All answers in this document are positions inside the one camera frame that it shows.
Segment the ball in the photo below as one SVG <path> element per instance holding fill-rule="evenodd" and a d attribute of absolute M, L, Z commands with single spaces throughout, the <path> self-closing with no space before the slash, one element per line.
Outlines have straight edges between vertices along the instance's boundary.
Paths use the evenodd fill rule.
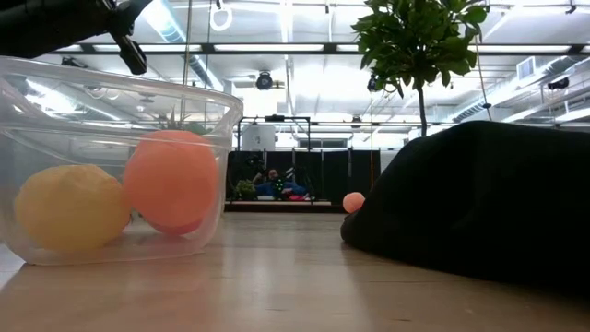
<path fill-rule="evenodd" d="M 33 242 L 61 253 L 101 247 L 121 234 L 131 213 L 121 185 L 94 165 L 33 174 L 20 188 L 14 209 Z"/>
<path fill-rule="evenodd" d="M 123 189 L 132 207 L 156 230 L 171 235 L 194 231 L 214 205 L 218 166 L 210 145 L 186 131 L 142 136 L 125 166 Z"/>
<path fill-rule="evenodd" d="M 344 196 L 342 205 L 348 213 L 352 213 L 360 209 L 364 202 L 365 196 L 363 196 L 361 193 L 350 193 Z"/>
<path fill-rule="evenodd" d="M 199 228 L 199 226 L 201 226 L 202 222 L 203 222 L 202 220 L 197 220 L 193 223 L 189 223 L 184 226 L 178 226 L 178 227 L 162 226 L 162 225 L 159 225 L 155 222 L 149 222 L 149 221 L 147 223 L 150 224 L 151 227 L 153 227 L 157 231 L 161 231 L 161 232 L 168 234 L 168 235 L 185 235 L 185 234 L 188 234 L 192 231 L 196 231 Z"/>

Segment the black object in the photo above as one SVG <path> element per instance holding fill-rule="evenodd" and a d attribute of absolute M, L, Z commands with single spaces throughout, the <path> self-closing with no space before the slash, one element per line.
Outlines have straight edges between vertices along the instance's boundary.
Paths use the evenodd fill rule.
<path fill-rule="evenodd" d="M 269 72 L 261 72 L 256 80 L 256 87 L 258 89 L 271 89 L 273 87 L 273 78 Z"/>
<path fill-rule="evenodd" d="M 549 88 L 550 90 L 554 90 L 554 89 L 565 89 L 569 86 L 570 86 L 570 79 L 566 77 L 566 78 L 560 79 L 557 82 L 548 83 L 547 88 Z"/>
<path fill-rule="evenodd" d="M 470 122 L 409 142 L 341 235 L 484 279 L 590 292 L 590 135 Z"/>
<path fill-rule="evenodd" d="M 131 72 L 147 71 L 133 35 L 134 22 L 151 0 L 8 0 L 0 4 L 0 54 L 34 58 L 110 33 Z"/>
<path fill-rule="evenodd" d="M 371 74 L 371 78 L 369 78 L 369 83 L 367 83 L 367 90 L 369 92 L 376 92 L 377 89 L 377 77 L 375 74 Z"/>
<path fill-rule="evenodd" d="M 285 122 L 285 115 L 272 114 L 265 116 L 265 122 Z"/>

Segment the clear plastic container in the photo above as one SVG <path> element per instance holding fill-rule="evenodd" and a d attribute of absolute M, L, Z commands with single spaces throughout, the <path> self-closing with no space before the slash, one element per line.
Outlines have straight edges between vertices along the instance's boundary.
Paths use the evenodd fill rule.
<path fill-rule="evenodd" d="M 167 82 L 0 57 L 0 233 L 30 264 L 61 265 L 192 255 L 211 240 L 224 207 L 232 127 L 242 102 L 230 95 Z M 14 201 L 31 175 L 58 165 L 94 164 L 120 182 L 145 133 L 174 110 L 204 121 L 218 167 L 216 201 L 196 231 L 170 236 L 134 212 L 121 234 L 91 250 L 56 252 L 37 245 L 16 220 Z M 180 140 L 174 145 L 194 144 Z"/>

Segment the yellow ball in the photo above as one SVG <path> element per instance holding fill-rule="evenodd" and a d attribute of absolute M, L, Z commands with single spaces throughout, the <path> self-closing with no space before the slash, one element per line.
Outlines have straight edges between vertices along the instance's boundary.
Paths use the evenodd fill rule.
<path fill-rule="evenodd" d="M 94 165 L 57 166 L 32 175 L 14 208 L 33 242 L 62 253 L 104 245 L 121 233 L 131 213 L 119 182 Z"/>

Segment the wooden floor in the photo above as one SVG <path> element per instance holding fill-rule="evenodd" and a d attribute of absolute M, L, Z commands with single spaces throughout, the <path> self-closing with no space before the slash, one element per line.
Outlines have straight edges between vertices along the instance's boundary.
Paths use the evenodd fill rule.
<path fill-rule="evenodd" d="M 587 303 L 366 255 L 341 220 L 226 214 L 205 254 L 136 263 L 22 266 L 0 245 L 0 331 L 590 331 Z"/>

